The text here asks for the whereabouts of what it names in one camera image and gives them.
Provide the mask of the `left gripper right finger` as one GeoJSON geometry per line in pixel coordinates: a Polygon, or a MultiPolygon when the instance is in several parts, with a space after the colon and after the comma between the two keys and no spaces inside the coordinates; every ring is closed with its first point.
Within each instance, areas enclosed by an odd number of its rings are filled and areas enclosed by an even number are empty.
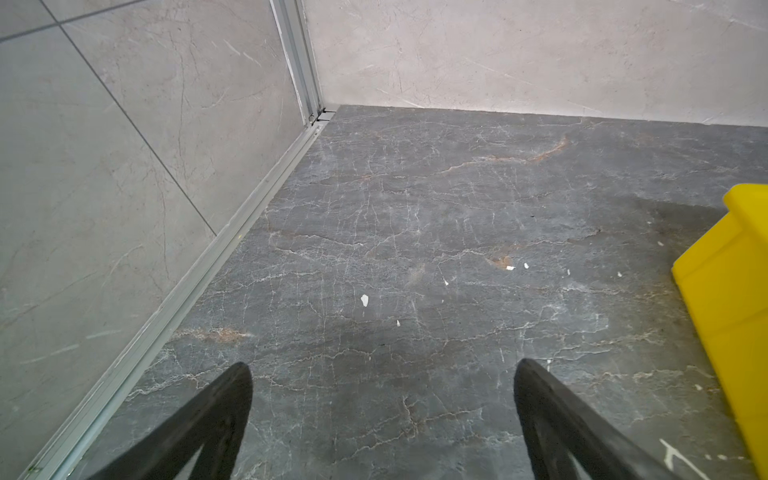
{"type": "Polygon", "coordinates": [[[515,370],[514,401],[537,479],[675,479],[533,359],[515,370]]]}

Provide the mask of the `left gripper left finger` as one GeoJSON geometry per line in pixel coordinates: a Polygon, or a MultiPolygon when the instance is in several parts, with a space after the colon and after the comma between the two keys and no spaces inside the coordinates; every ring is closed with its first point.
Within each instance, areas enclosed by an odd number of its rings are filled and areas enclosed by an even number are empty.
{"type": "Polygon", "coordinates": [[[237,362],[94,479],[174,479],[197,460],[191,479],[231,477],[252,405],[253,380],[237,362]]]}

